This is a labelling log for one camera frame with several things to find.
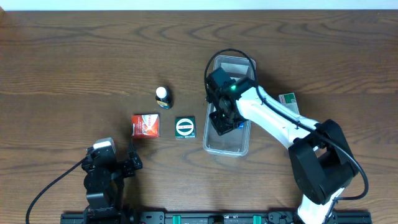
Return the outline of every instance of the cable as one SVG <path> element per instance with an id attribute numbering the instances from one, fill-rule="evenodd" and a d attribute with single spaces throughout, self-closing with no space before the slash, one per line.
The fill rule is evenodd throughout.
<path id="1" fill-rule="evenodd" d="M 278 219 L 278 218 L 276 219 L 278 223 L 280 223 L 280 220 L 281 220 L 281 219 L 284 219 L 286 224 L 293 223 L 293 222 L 288 222 L 287 219 L 286 219 L 287 216 L 286 216 L 286 215 L 283 215 L 283 214 L 280 213 L 280 212 L 270 212 L 270 213 L 268 213 L 267 216 L 265 217 L 266 223 L 275 224 L 275 223 L 273 223 L 272 221 L 269 221 L 269 215 L 270 215 L 271 213 L 278 213 L 278 214 L 280 215 L 279 219 Z"/>
<path id="2" fill-rule="evenodd" d="M 48 186 L 46 186 L 37 196 L 36 198 L 32 201 L 32 203 L 30 204 L 29 208 L 26 211 L 26 218 L 25 218 L 25 222 L 26 224 L 29 224 L 29 216 L 30 216 L 30 212 L 32 211 L 33 206 L 35 205 L 35 203 L 37 202 L 37 200 L 51 187 L 53 186 L 55 183 L 57 183 L 60 179 L 62 179 L 63 177 L 65 177 L 66 175 L 68 175 L 72 170 L 74 170 L 76 167 L 78 167 L 80 164 L 82 164 L 84 161 L 86 160 L 86 158 L 82 159 L 80 162 L 76 163 L 76 165 L 74 165 L 72 168 L 70 168 L 68 171 L 66 171 L 65 173 L 63 173 L 61 176 L 59 176 L 57 179 L 55 179 L 53 182 L 51 182 L 50 184 L 48 184 Z"/>
<path id="3" fill-rule="evenodd" d="M 329 216 L 331 215 L 331 213 L 333 212 L 333 208 L 335 207 L 335 205 L 338 203 L 338 200 L 336 199 L 332 199 L 331 201 L 331 205 L 329 207 L 329 211 L 328 213 L 326 213 L 325 215 L 325 219 L 323 219 L 322 224 L 326 224 L 328 222 Z"/>
<path id="4" fill-rule="evenodd" d="M 369 191 L 369 182 L 368 182 L 368 177 L 365 174 L 365 171 L 362 169 L 362 167 L 360 166 L 360 164 L 352 157 L 350 156 L 345 150 L 343 150 L 343 148 L 341 146 L 339 146 L 339 144 L 337 142 L 332 141 L 331 139 L 328 139 L 327 137 L 319 134 L 318 132 L 312 130 L 311 128 L 302 125 L 299 121 L 296 121 L 292 118 L 290 118 L 289 116 L 287 116 L 286 114 L 283 114 L 281 111 L 275 109 L 270 103 L 267 102 L 267 100 L 265 100 L 262 95 L 260 94 L 260 90 L 259 90 L 259 84 L 258 84 L 258 80 L 257 80 L 257 72 L 256 72 L 256 68 L 254 67 L 254 64 L 251 60 L 251 58 L 244 53 L 241 50 L 237 50 L 237 49 L 224 49 L 224 50 L 220 50 L 217 53 L 215 53 L 209 60 L 209 62 L 207 63 L 206 69 L 205 69 L 205 89 L 206 89 L 206 94 L 208 95 L 208 89 L 207 89 L 207 85 L 206 85 L 206 77 L 207 77 L 207 70 L 210 66 L 210 63 L 213 61 L 213 59 L 223 53 L 223 52 L 237 52 L 240 53 L 241 55 L 243 55 L 246 59 L 249 60 L 250 66 L 253 70 L 253 75 L 254 75 L 254 83 L 255 83 L 255 87 L 256 87 L 256 92 L 258 97 L 260 98 L 260 100 L 266 105 L 268 106 L 273 112 L 277 113 L 279 116 L 285 118 L 286 120 L 290 121 L 291 123 L 293 123 L 294 125 L 296 125 L 299 128 L 302 128 L 306 131 L 308 131 L 311 134 L 314 134 L 316 137 L 318 137 L 319 139 L 321 139 L 322 141 L 328 143 L 329 145 L 333 146 L 335 149 L 341 151 L 358 169 L 359 173 L 362 176 L 363 182 L 364 182 L 364 190 L 360 195 L 354 196 L 354 197 L 337 197 L 334 198 L 334 200 L 337 202 L 338 200 L 359 200 L 363 197 L 365 197 L 366 194 L 368 194 Z"/>

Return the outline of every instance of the green clamp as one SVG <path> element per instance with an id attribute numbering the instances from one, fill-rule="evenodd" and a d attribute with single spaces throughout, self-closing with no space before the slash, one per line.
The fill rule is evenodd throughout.
<path id="1" fill-rule="evenodd" d="M 181 216 L 180 215 L 173 216 L 173 224 L 181 224 Z"/>
<path id="2" fill-rule="evenodd" d="M 253 215 L 253 224 L 261 224 L 261 216 Z"/>

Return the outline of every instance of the white bottle cap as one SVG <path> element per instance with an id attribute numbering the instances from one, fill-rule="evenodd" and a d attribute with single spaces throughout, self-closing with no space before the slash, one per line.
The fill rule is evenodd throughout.
<path id="1" fill-rule="evenodd" d="M 158 87 L 156 89 L 156 95 L 157 97 L 159 97 L 160 99 L 165 98 L 167 96 L 167 91 L 164 87 Z"/>

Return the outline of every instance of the white wall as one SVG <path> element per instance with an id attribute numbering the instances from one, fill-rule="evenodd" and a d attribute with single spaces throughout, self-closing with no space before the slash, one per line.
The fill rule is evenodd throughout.
<path id="1" fill-rule="evenodd" d="M 20 10 L 398 9 L 398 0 L 0 0 Z"/>

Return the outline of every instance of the small box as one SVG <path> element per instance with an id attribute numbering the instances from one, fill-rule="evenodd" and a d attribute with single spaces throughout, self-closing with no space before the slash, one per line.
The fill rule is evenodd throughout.
<path id="1" fill-rule="evenodd" d="M 133 138 L 158 138 L 160 134 L 160 118 L 158 114 L 133 115 Z"/>
<path id="2" fill-rule="evenodd" d="M 297 105 L 296 96 L 294 95 L 294 93 L 279 95 L 279 103 L 282 103 L 294 113 L 300 114 L 299 106 Z"/>
<path id="3" fill-rule="evenodd" d="M 194 117 L 176 118 L 174 128 L 177 139 L 195 138 L 197 135 Z"/>

